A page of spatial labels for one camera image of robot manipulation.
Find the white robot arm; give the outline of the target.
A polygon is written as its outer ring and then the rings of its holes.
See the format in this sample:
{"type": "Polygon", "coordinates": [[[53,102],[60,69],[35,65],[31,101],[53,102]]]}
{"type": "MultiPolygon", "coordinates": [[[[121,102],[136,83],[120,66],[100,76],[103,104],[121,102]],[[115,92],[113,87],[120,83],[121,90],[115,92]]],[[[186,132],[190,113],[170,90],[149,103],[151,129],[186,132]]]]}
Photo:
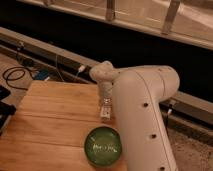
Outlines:
{"type": "Polygon", "coordinates": [[[116,118],[128,171],[178,171],[159,104],[177,92],[170,66],[115,68],[104,61],[89,71],[98,85],[100,116],[116,118]]]}

